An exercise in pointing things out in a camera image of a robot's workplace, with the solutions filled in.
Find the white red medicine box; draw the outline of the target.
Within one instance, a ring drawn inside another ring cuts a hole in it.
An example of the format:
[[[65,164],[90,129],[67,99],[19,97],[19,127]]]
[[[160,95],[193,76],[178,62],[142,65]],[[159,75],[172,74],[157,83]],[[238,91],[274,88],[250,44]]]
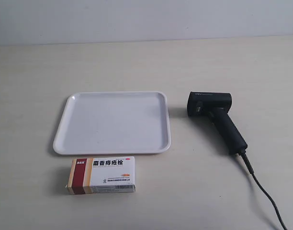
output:
[[[72,195],[134,192],[135,158],[74,159],[66,188]]]

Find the black handheld barcode scanner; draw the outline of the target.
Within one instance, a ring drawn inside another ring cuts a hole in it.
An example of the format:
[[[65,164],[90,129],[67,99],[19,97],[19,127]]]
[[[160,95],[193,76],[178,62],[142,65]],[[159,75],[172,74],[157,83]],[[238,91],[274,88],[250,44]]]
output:
[[[223,138],[231,155],[246,153],[247,143],[228,115],[232,96],[224,92],[190,92],[187,102],[189,117],[207,117]]]

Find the white plastic tray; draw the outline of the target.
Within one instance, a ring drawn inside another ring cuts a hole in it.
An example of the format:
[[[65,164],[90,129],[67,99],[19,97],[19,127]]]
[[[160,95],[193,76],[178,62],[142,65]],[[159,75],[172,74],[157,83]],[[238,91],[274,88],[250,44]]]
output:
[[[170,145],[164,93],[78,92],[67,98],[53,150],[73,156],[158,154]]]

